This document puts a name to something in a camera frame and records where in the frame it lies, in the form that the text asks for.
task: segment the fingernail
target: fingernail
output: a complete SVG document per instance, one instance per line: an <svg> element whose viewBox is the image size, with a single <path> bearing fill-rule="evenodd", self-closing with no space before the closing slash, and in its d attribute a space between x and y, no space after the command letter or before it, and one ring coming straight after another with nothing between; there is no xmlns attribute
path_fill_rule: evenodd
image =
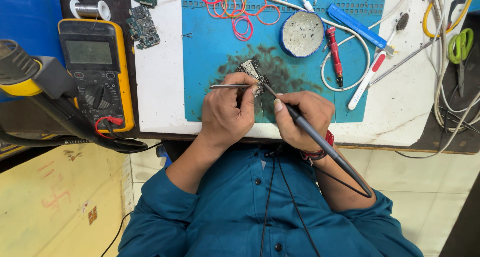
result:
<svg viewBox="0 0 480 257"><path fill-rule="evenodd" d="M275 112L279 112L283 109L282 101L280 101L278 98L273 101L273 104L275 105Z"/></svg>

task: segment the yellow wall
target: yellow wall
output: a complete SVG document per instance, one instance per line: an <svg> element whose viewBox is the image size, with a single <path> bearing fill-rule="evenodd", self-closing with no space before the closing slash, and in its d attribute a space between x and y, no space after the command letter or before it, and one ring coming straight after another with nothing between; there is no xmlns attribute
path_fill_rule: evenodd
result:
<svg viewBox="0 0 480 257"><path fill-rule="evenodd" d="M96 144L75 144L0 174L0 256L100 256L125 214L124 161ZM106 256L117 255L119 240Z"/></svg>

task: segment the teal shirt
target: teal shirt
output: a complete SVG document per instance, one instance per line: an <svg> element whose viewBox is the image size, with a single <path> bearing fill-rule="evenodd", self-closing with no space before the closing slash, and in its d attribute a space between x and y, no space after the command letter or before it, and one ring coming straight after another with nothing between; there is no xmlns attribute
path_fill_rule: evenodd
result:
<svg viewBox="0 0 480 257"><path fill-rule="evenodd" d="M182 191L165 169L160 170L141 189L118 246L119 256L259 256L273 169L273 160L265 158L265 152L225 153L207 171L197 194ZM288 156L280 161L322 257L423 256L405 239L399 221L390 216L393 202L380 192L375 191L377 201L370 208L332 211L307 163ZM316 256L278 162L263 255Z"/></svg>

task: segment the shirt sleeve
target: shirt sleeve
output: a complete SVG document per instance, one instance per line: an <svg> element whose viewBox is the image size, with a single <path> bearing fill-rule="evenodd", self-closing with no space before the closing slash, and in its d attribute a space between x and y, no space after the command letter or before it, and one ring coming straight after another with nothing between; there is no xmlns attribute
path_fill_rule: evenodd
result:
<svg viewBox="0 0 480 257"><path fill-rule="evenodd" d="M348 218L383 256L422 257L420 249L403 236L400 222L390 216L393 202L381 192L373 191L377 201L372 207L336 213Z"/></svg>
<svg viewBox="0 0 480 257"><path fill-rule="evenodd" d="M118 256L184 256L186 225L199 196L184 192L165 168L141 188L141 197L118 246Z"/></svg>

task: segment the green rubber band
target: green rubber band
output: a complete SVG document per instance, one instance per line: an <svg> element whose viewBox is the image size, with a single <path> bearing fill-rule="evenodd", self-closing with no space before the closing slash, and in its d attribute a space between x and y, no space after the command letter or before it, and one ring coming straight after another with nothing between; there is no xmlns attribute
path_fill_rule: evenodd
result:
<svg viewBox="0 0 480 257"><path fill-rule="evenodd" d="M227 7L227 2L228 2L228 1L229 1L229 0L225 0L225 5L224 5L225 7ZM242 0L242 3L243 3L243 7L242 7L242 10L240 11L240 13L238 13L238 14L236 14L236 15L235 15L235 14L232 15L232 14L229 14L229 13L227 12L227 10L225 9L225 14L226 14L227 16L231 17L231 18L236 18L236 17L238 17L238 16L241 16L241 15L243 14L243 12L245 12L245 8L247 7L247 5L245 4L245 0Z"/></svg>

